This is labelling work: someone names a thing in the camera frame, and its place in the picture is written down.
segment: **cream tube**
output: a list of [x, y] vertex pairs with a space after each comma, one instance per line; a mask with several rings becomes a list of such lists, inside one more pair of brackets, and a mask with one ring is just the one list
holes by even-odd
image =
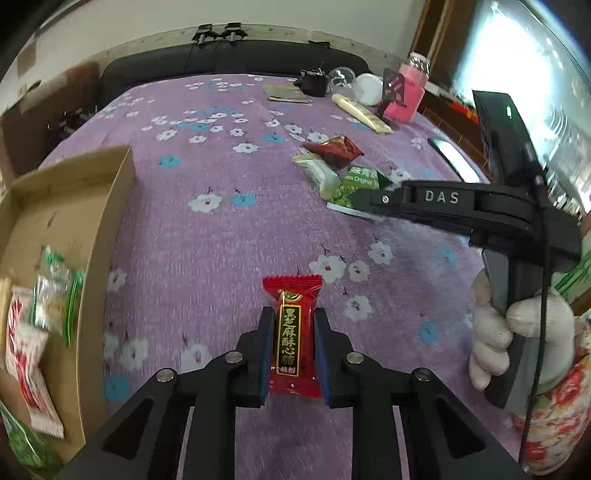
[[341, 95], [340, 93], [335, 93], [332, 96], [333, 102], [336, 103], [339, 107], [341, 107], [345, 112], [354, 116], [357, 120], [360, 120], [368, 127], [372, 128], [379, 134], [391, 134], [392, 129], [382, 122], [377, 116], [375, 116], [372, 112], [367, 110], [363, 105], [360, 103], [354, 102], [350, 98]]

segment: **wire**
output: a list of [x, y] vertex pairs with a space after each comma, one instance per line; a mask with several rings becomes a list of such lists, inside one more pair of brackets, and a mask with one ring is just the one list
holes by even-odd
[[538, 206], [540, 207], [540, 218], [544, 233], [544, 268], [542, 270], [542, 296], [541, 296], [541, 309], [540, 309], [540, 344], [538, 346], [538, 359], [535, 365], [534, 382], [531, 386], [530, 400], [527, 405], [527, 412], [525, 414], [525, 423], [523, 425], [523, 433], [521, 434], [521, 446], [519, 447], [519, 458], [518, 462], [521, 467], [524, 467], [526, 460], [527, 451], [527, 437], [530, 432], [531, 417], [534, 412], [535, 406], [535, 395], [538, 391], [540, 384], [540, 374], [542, 371], [542, 365], [544, 363], [544, 352], [546, 345], [546, 320], [547, 320], [547, 309], [548, 309], [548, 291], [550, 289], [550, 281], [552, 277], [552, 270], [550, 268], [550, 239], [547, 222], [544, 217], [544, 209], [542, 207], [543, 201], [538, 197]]

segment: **black phone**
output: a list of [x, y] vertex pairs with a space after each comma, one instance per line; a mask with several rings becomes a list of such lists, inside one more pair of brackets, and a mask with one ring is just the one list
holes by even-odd
[[447, 164], [457, 173], [457, 175], [466, 183], [482, 183], [478, 173], [474, 170], [466, 159], [458, 152], [457, 148], [445, 140], [436, 140], [429, 137], [427, 139], [437, 152], [443, 157]]

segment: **gloved hand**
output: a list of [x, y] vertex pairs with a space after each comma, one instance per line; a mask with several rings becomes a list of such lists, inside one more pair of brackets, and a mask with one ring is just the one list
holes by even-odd
[[[474, 339], [469, 361], [472, 384], [484, 390], [491, 375], [509, 368], [506, 351], [513, 333], [533, 338], [540, 335], [541, 297], [518, 301], [503, 316], [491, 305], [491, 284], [481, 270], [472, 284], [475, 310], [472, 316]], [[556, 386], [568, 373], [574, 359], [574, 317], [566, 301], [556, 292], [548, 292], [546, 345], [538, 393]]]

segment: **green snack packet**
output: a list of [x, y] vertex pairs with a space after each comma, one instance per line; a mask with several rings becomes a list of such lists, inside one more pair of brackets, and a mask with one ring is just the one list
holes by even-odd
[[1, 401], [0, 413], [10, 447], [19, 463], [45, 479], [53, 478], [63, 463], [51, 443], [18, 421]]
[[333, 193], [331, 202], [341, 207], [353, 208], [351, 197], [359, 189], [378, 190], [380, 188], [378, 171], [370, 167], [349, 167], [347, 175]]
[[66, 347], [72, 345], [72, 336], [74, 334], [74, 325], [78, 318], [80, 310], [80, 298], [82, 296], [82, 287], [84, 286], [84, 272], [82, 270], [76, 271], [72, 287], [68, 293], [66, 306], [66, 319], [64, 321], [63, 337]]

